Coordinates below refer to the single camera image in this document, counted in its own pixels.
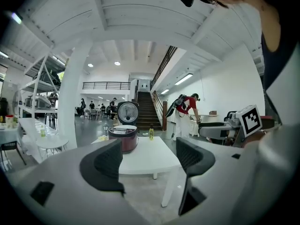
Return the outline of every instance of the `bottle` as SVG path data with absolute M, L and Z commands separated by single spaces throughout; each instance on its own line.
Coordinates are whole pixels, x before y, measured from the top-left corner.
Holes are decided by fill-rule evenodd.
M 42 125 L 42 129 L 41 129 L 41 137 L 46 137 L 46 131 L 45 131 L 43 125 Z
M 150 138 L 150 140 L 153 141 L 153 137 L 154 137 L 153 124 L 150 124 L 150 129 L 149 129 L 149 138 Z

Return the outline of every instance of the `gray floor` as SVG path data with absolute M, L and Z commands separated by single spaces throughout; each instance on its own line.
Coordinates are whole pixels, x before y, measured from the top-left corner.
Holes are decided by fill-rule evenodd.
M 77 146 L 88 146 L 98 137 L 105 135 L 105 131 L 103 130 L 105 123 L 107 123 L 109 127 L 113 127 L 114 121 L 104 119 L 88 120 L 75 117 Z M 155 131 L 154 136 L 160 136 L 170 150 L 176 154 L 176 142 L 171 139 L 174 126 L 174 124 L 168 123 L 167 131 Z M 143 132 L 148 131 L 140 131 L 139 136 L 142 136 Z M 16 151 L 7 152 L 7 157 L 12 164 L 12 168 L 7 172 L 7 176 L 12 185 L 16 185 L 37 165 L 37 162 L 31 156 L 27 156 L 26 154 L 22 154 L 22 156 L 27 163 L 26 166 Z M 125 199 L 137 212 L 154 225 L 159 225 L 178 217 L 178 209 L 183 194 L 186 175 L 183 169 L 180 169 L 170 202 L 167 207 L 162 208 L 161 201 L 167 178 L 168 173 L 158 174 L 157 180 L 154 180 L 151 175 L 120 175 L 120 182 L 124 184 L 126 191 Z

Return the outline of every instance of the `staircase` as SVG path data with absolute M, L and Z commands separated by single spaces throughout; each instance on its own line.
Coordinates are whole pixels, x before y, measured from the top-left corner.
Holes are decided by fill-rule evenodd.
M 139 118 L 136 126 L 140 130 L 149 130 L 153 124 L 154 130 L 162 130 L 154 104 L 149 92 L 138 92 Z

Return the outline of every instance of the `metal shelf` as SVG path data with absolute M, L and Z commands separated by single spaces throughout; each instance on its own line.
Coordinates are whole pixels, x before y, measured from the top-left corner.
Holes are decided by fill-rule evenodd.
M 19 105 L 19 107 L 21 109 L 25 110 L 26 112 L 30 113 L 30 114 L 32 113 L 32 107 L 26 107 L 24 105 Z M 49 109 L 35 109 L 34 113 L 57 113 L 57 110 L 51 109 L 51 108 L 49 108 Z
M 26 84 L 24 87 L 21 88 L 21 90 L 25 90 L 25 91 L 28 91 L 28 92 L 33 92 L 35 83 L 36 83 L 36 79 L 33 80 L 32 82 L 29 82 L 28 84 Z M 52 92 L 52 91 L 55 91 L 55 89 L 50 83 L 43 82 L 41 80 L 38 81 L 37 93 Z
M 41 68 L 41 65 L 43 63 L 44 58 L 42 58 L 36 65 L 34 65 L 32 68 L 30 68 L 25 75 L 30 76 L 30 77 L 36 77 L 38 75 L 38 72 Z M 45 63 L 45 67 L 47 68 L 48 72 L 50 73 L 55 72 L 55 73 L 61 73 L 65 71 L 66 67 L 62 64 L 60 64 L 58 61 L 53 59 L 52 57 L 48 57 Z

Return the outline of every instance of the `red shirt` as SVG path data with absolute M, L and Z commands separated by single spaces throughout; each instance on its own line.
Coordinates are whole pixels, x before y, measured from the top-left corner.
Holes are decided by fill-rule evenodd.
M 184 114 L 188 114 L 188 111 L 190 110 L 190 108 L 194 108 L 197 109 L 196 107 L 196 100 L 193 97 L 186 97 L 183 101 L 186 105 L 186 109 L 183 110 L 182 105 L 178 106 L 176 109 Z

